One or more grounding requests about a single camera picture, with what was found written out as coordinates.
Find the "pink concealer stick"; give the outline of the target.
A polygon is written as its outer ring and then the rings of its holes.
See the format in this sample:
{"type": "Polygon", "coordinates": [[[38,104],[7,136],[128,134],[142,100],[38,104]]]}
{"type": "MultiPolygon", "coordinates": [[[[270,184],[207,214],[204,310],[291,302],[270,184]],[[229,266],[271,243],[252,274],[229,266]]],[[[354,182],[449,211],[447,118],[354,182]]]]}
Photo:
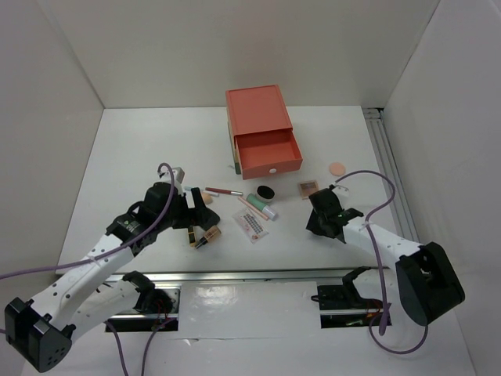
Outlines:
{"type": "Polygon", "coordinates": [[[269,217],[265,214],[263,214],[261,211],[259,211],[255,206],[250,204],[248,201],[244,200],[241,196],[236,197],[237,200],[244,204],[247,208],[249,208],[251,211],[253,211],[255,214],[259,215],[261,218],[263,218],[265,221],[269,220],[269,217]]]}

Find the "red lip gloss tube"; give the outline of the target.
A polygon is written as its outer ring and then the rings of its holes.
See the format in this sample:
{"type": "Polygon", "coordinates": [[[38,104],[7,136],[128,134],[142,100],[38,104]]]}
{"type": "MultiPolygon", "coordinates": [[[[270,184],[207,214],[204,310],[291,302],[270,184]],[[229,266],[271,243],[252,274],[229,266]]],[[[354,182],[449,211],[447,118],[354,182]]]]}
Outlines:
{"type": "Polygon", "coordinates": [[[243,192],[237,191],[237,190],[226,190],[226,189],[220,189],[220,188],[212,188],[212,187],[206,187],[205,190],[207,192],[212,192],[212,193],[220,193],[220,194],[225,194],[225,195],[231,195],[231,196],[243,196],[243,192]]]}

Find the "round pink powder puff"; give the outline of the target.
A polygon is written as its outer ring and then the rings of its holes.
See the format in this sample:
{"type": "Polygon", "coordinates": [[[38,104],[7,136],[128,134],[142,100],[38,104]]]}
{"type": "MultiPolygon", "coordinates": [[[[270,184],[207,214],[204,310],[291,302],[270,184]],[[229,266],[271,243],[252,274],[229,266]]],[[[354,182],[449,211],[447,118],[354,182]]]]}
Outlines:
{"type": "Polygon", "coordinates": [[[346,174],[346,167],[340,162],[333,162],[329,165],[329,172],[333,176],[341,177],[346,174]]]}

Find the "salmon top drawer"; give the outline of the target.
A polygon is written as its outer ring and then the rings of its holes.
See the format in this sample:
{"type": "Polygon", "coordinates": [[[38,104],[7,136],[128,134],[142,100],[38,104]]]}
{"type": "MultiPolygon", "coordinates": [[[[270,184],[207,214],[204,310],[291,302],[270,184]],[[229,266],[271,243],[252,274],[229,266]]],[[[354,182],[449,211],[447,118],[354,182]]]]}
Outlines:
{"type": "Polygon", "coordinates": [[[235,147],[243,180],[294,172],[303,161],[291,129],[236,136],[235,147]]]}

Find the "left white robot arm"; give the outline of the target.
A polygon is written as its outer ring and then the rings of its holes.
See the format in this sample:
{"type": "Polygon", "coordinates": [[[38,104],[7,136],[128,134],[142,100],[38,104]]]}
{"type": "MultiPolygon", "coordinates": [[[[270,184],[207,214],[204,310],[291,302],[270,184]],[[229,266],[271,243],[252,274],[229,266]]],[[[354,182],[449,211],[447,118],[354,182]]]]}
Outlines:
{"type": "Polygon", "coordinates": [[[5,307],[6,341],[44,373],[58,365],[83,334],[118,313],[168,314],[171,298],[146,275],[132,271],[115,283],[106,281],[163,231],[218,225],[219,216],[205,205],[200,190],[194,188],[191,194],[193,207],[174,184],[154,183],[55,283],[26,301],[14,298],[5,307]]]}

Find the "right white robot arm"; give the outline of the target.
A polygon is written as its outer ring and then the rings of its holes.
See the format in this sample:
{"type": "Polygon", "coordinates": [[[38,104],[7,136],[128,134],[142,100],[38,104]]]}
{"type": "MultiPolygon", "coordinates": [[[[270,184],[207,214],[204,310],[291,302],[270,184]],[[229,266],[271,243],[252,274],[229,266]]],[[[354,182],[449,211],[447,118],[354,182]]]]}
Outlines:
{"type": "Polygon", "coordinates": [[[464,302],[464,289],[441,245],[406,240],[367,223],[360,211],[342,207],[333,186],[308,199],[307,230],[368,253],[377,247],[382,264],[396,274],[401,306],[414,323],[424,327],[464,302]]]}

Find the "sticker packet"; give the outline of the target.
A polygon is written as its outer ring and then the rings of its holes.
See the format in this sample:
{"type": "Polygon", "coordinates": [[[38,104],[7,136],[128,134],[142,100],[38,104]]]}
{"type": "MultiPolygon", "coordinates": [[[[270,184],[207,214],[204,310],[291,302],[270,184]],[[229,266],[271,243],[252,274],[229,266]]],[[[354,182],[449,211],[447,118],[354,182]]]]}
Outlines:
{"type": "Polygon", "coordinates": [[[269,234],[268,230],[250,209],[241,209],[232,215],[232,218],[252,244],[269,234]]]}

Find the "black gold lipstick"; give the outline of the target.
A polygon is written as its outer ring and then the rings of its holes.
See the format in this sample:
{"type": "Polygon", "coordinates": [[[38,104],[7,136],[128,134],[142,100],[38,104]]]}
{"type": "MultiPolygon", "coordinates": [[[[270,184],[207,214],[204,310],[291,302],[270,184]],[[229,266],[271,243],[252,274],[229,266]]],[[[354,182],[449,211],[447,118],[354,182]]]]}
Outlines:
{"type": "Polygon", "coordinates": [[[189,226],[187,228],[187,235],[188,235],[189,246],[194,248],[196,246],[197,239],[196,239],[196,231],[193,226],[189,226]]]}

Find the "beige makeup sponge egg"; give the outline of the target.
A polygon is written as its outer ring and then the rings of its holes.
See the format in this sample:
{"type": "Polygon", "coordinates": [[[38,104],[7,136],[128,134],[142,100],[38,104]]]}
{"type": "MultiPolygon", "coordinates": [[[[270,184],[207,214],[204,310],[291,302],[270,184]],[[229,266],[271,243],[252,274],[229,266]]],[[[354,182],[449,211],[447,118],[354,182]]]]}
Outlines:
{"type": "Polygon", "coordinates": [[[209,205],[213,202],[213,198],[212,196],[209,194],[209,193],[206,193],[206,192],[202,192],[201,193],[201,197],[203,199],[203,202],[206,204],[206,205],[209,205]]]}

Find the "three-drawer organizer box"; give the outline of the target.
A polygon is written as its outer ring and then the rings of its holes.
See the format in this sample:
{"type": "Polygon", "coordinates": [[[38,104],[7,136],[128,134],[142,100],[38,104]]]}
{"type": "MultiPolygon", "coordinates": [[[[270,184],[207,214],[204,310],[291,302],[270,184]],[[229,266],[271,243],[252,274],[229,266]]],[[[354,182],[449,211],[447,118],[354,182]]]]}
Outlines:
{"type": "Polygon", "coordinates": [[[294,132],[293,125],[278,85],[230,89],[225,92],[225,98],[233,158],[241,174],[236,136],[281,129],[294,132]]]}

